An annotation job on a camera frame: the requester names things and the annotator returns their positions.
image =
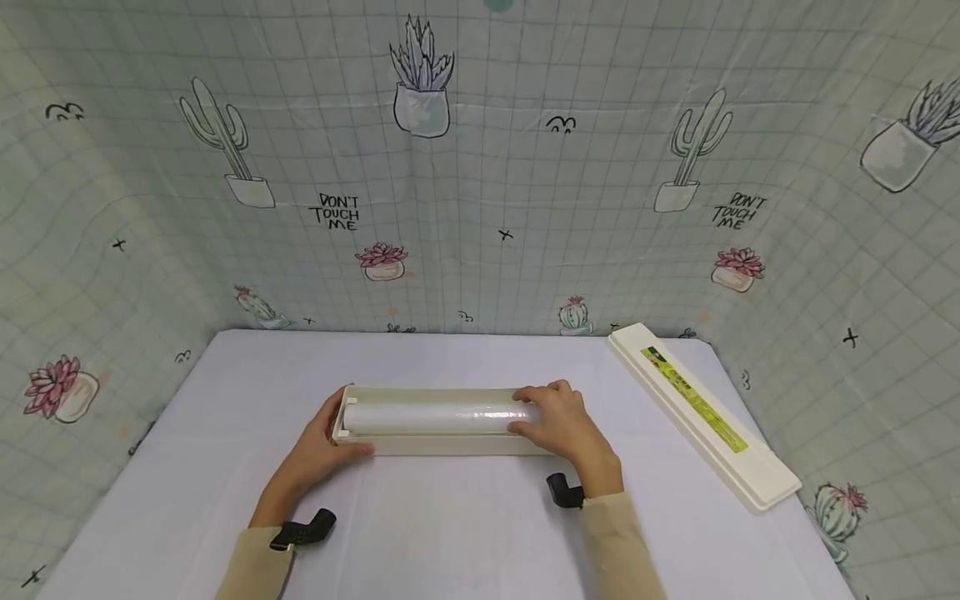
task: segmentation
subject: person's right hand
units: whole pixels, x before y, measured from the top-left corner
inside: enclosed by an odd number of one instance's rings
[[[520,388],[514,400],[536,404],[540,420],[514,421],[508,431],[573,463],[587,497],[623,492],[620,459],[587,414],[583,395],[566,380]]]

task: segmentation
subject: sleeve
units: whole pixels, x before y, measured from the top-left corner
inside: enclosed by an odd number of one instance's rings
[[[215,600],[277,600],[294,560],[293,547],[279,552],[270,542],[279,527],[256,527],[240,533],[227,574]]]
[[[581,520],[599,600],[665,598],[628,494],[585,500]]]

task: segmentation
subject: potted cactus illustration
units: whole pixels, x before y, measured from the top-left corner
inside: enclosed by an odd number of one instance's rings
[[[690,206],[693,195],[697,193],[697,188],[700,187],[700,182],[690,179],[693,165],[696,164],[697,158],[700,156],[713,152],[727,133],[730,122],[733,120],[732,112],[727,112],[719,120],[717,119],[726,99],[727,92],[724,89],[721,88],[713,92],[704,107],[704,112],[697,119],[697,125],[694,126],[693,132],[690,131],[690,118],[693,116],[693,109],[688,108],[680,117],[670,140],[671,152],[682,159],[680,169],[677,171],[676,178],[660,186],[657,199],[654,202],[654,210],[657,212],[686,210]]]
[[[860,167],[884,189],[902,192],[920,175],[940,145],[960,135],[960,78],[927,82],[906,117],[878,133],[860,156]]]
[[[754,284],[754,279],[763,279],[763,263],[756,252],[749,248],[730,248],[729,252],[720,251],[710,280],[729,287],[734,292],[746,292]]]
[[[290,321],[286,317],[275,312],[270,304],[251,292],[249,287],[234,285],[233,289],[237,292],[237,302],[240,306],[252,314],[264,329],[284,329],[290,326]]]
[[[593,333],[593,323],[588,320],[587,305],[583,296],[571,296],[566,304],[560,307],[560,323],[564,328],[561,335],[589,335]]]
[[[402,246],[377,242],[365,248],[362,254],[354,256],[360,259],[360,267],[370,281],[390,281],[403,277],[403,259],[407,253]]]
[[[23,414],[40,413],[47,419],[76,422],[90,410],[99,391],[97,378],[80,370],[80,359],[63,354],[56,363],[47,363],[30,373],[30,387],[24,396],[32,399]]]
[[[450,127],[446,85],[453,75],[453,54],[437,55],[430,22],[407,15],[406,40],[390,45],[390,58],[400,76],[394,96],[394,118],[417,137],[440,137]]]
[[[860,518],[867,512],[867,498],[856,486],[847,484],[844,490],[825,484],[817,490],[813,508],[806,507],[806,511],[833,561],[844,562],[850,555],[844,542],[856,533]]]
[[[276,206],[274,194],[270,191],[267,180],[251,175],[247,162],[240,155],[240,151],[247,148],[250,142],[247,138],[247,127],[240,113],[233,106],[226,105],[227,119],[225,119],[213,94],[197,77],[193,78],[193,94],[197,98],[201,116],[197,115],[186,98],[180,98],[180,110],[183,111],[183,116],[194,135],[204,144],[216,148],[227,157],[233,173],[228,173],[224,177],[233,196],[241,204],[254,208]]]

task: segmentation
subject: yellow-green sticker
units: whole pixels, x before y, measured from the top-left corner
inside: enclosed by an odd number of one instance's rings
[[[680,395],[686,398],[686,401],[690,403],[693,410],[697,411],[697,414],[703,417],[707,425],[710,426],[710,429],[720,436],[720,439],[730,447],[730,450],[738,453],[747,449],[747,443],[743,441],[743,438],[737,435],[737,433],[733,431],[733,428],[730,427],[720,415],[716,414],[713,407],[710,406],[696,390],[690,387],[686,379],[673,368],[673,365],[663,358],[662,354],[657,352],[656,348],[650,346],[645,350],[641,350],[640,353],[647,357],[650,364],[652,364],[661,375],[666,377],[674,390],[680,392]]]

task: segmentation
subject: table surface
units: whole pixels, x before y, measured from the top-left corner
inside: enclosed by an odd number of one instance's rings
[[[668,340],[756,430],[713,349]],[[263,484],[343,383],[499,388],[566,378],[620,454],[671,599],[851,600],[800,500],[750,515],[602,338],[225,331],[109,490],[40,600],[211,598]],[[554,457],[374,457],[297,512],[337,515],[284,600],[593,597]]]

